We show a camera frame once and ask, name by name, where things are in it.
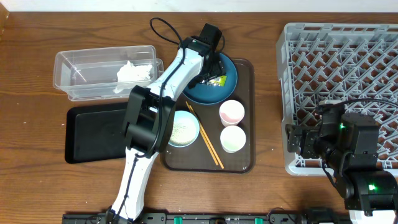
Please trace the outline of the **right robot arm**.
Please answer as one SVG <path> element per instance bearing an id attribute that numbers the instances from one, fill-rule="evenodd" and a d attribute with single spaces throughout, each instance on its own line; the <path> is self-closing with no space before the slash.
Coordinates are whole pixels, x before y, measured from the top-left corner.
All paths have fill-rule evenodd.
<path id="1" fill-rule="evenodd" d="M 327 177 L 343 198 L 345 208 L 371 217 L 376 211 L 397 211 L 397 181 L 377 166 L 376 121 L 343 108 L 321 112 L 319 126 L 285 125 L 288 152 L 304 158 L 322 159 L 322 168 L 333 170 Z"/>

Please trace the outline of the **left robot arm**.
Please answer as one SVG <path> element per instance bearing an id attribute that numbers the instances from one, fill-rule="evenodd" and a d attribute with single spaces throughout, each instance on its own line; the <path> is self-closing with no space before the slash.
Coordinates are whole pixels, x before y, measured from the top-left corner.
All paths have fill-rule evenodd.
<path id="1" fill-rule="evenodd" d="M 175 59 L 147 87 L 135 86 L 122 124 L 126 165 L 106 223 L 134 223 L 144 207 L 144 194 L 155 158 L 172 133 L 175 104 L 186 87 L 224 75 L 217 37 L 191 36 L 178 43 Z"/>

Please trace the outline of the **green plastic cup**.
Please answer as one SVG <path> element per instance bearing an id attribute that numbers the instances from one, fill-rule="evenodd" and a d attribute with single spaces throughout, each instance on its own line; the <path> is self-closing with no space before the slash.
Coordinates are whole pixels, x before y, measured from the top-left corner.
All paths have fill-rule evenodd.
<path id="1" fill-rule="evenodd" d="M 241 150 L 246 143 L 246 134 L 239 126 L 225 127 L 220 134 L 221 147 L 228 153 Z"/>

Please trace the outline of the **pink plastic cup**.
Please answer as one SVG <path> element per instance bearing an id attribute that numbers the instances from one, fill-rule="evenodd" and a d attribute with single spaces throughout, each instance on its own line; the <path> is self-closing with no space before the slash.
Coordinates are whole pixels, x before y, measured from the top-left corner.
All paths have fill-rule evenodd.
<path id="1" fill-rule="evenodd" d="M 245 115 L 244 106 L 236 100 L 228 100 L 221 104 L 219 116 L 223 126 L 237 125 Z"/>

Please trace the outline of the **yellow green snack wrapper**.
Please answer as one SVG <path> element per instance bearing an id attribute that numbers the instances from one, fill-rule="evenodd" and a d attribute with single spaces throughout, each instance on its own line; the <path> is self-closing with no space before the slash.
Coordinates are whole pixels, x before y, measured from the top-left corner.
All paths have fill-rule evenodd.
<path id="1" fill-rule="evenodd" d="M 227 76 L 222 75 L 222 76 L 219 76 L 219 77 L 209 80 L 206 84 L 213 85 L 213 86 L 224 86 L 226 83 L 226 79 L 227 79 Z"/>

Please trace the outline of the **white napkin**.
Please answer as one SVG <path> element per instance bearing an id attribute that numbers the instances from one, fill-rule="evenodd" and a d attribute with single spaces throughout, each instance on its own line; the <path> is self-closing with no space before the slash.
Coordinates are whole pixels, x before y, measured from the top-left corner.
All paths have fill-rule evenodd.
<path id="1" fill-rule="evenodd" d="M 123 90 L 129 88 L 131 82 L 144 82 L 149 81 L 150 71 L 152 70 L 152 65 L 137 65 L 135 66 L 130 61 L 127 62 L 123 67 L 117 72 L 118 84 L 113 90 L 115 93 L 120 93 Z"/>

